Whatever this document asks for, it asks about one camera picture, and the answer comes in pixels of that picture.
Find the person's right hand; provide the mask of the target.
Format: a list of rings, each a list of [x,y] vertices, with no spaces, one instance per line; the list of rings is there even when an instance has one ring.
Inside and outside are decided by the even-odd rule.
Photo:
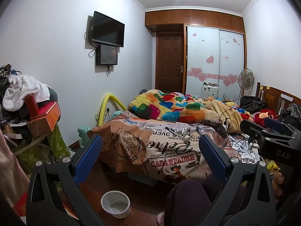
[[[272,180],[272,187],[276,197],[280,197],[283,194],[281,185],[283,184],[284,180],[285,177],[283,176],[283,174],[279,170],[276,171]]]

